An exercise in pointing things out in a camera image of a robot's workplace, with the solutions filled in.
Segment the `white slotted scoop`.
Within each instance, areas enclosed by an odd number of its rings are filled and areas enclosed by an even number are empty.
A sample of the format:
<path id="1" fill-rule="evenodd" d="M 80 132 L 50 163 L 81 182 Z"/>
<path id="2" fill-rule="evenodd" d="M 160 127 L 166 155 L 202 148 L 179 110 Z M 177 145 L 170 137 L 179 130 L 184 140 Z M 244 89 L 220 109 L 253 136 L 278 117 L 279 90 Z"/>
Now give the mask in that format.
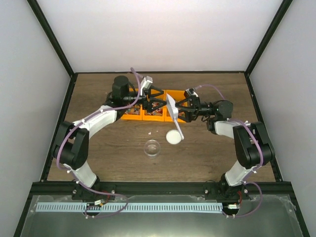
<path id="1" fill-rule="evenodd" d="M 175 123 L 175 126 L 177 128 L 177 131 L 179 132 L 180 134 L 180 137 L 181 137 L 181 140 L 184 140 L 184 135 L 183 135 L 183 132 L 180 128 L 180 125 L 178 123 L 178 113 L 179 113 L 179 110 L 178 108 L 176 107 L 176 101 L 174 100 L 174 98 L 169 95 L 168 93 L 166 94 L 166 105 L 167 105 L 167 109 L 168 109 L 168 112 L 172 118 L 172 121 Z"/>

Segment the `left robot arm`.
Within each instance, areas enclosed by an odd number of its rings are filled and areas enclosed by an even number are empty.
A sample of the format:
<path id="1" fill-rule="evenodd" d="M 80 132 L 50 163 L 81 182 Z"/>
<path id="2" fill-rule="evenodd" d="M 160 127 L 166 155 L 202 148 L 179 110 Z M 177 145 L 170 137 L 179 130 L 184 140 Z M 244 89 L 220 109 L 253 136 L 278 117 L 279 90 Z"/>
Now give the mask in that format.
<path id="1" fill-rule="evenodd" d="M 166 105 L 159 98 L 164 91 L 153 86 L 150 76 L 137 74 L 136 80 L 137 89 L 126 76 L 115 77 L 112 91 L 99 109 L 75 122 L 64 121 L 58 128 L 52 156 L 58 168 L 73 174 L 75 180 L 84 185 L 83 193 L 89 199 L 96 199 L 101 193 L 101 187 L 96 184 L 98 177 L 87 162 L 90 138 L 118 121 L 133 106 L 151 113 Z"/>

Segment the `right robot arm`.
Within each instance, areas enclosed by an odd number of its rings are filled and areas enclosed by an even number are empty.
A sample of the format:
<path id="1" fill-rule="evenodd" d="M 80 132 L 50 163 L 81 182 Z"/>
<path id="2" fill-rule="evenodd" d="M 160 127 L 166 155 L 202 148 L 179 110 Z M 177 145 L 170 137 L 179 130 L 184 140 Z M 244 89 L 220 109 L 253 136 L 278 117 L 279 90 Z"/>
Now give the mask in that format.
<path id="1" fill-rule="evenodd" d="M 275 158 L 275 150 L 265 125 L 262 122 L 249 123 L 232 119 L 232 102 L 222 99 L 206 103 L 201 102 L 198 96 L 190 95 L 170 104 L 173 112 L 184 114 L 177 118 L 192 122 L 203 117 L 208 131 L 234 140 L 237 160 L 219 182 L 219 192 L 223 198 L 232 198 L 237 188 L 246 184 L 249 175 Z"/>

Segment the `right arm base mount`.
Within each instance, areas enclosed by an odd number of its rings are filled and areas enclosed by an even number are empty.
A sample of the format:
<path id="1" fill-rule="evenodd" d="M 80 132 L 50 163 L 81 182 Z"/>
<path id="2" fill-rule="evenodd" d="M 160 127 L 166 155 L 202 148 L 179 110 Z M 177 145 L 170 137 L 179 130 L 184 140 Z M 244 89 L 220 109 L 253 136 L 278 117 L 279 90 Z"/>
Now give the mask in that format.
<path id="1" fill-rule="evenodd" d="M 207 180 L 203 184 L 204 194 L 222 200 L 240 200 L 246 197 L 242 185 L 231 187 L 226 181 Z"/>

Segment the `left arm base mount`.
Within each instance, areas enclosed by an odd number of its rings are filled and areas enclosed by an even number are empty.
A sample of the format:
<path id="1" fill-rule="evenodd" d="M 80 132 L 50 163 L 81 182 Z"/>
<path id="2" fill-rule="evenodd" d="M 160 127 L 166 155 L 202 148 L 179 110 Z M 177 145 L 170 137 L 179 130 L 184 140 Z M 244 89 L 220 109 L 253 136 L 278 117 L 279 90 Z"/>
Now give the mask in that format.
<path id="1" fill-rule="evenodd" d="M 105 195 L 100 195 L 97 193 L 94 193 L 92 191 L 87 190 L 80 184 L 76 184 L 75 179 L 72 180 L 72 183 L 74 183 L 74 194 L 72 195 L 72 198 L 74 200 L 86 200 L 86 201 L 93 201 L 97 199 L 110 199 L 113 200 L 113 196 L 105 196 Z M 116 185 L 108 182 L 102 182 L 100 179 L 97 177 L 96 182 L 94 185 L 91 187 L 91 189 L 98 191 L 98 192 L 103 192 L 103 193 L 116 193 Z"/>

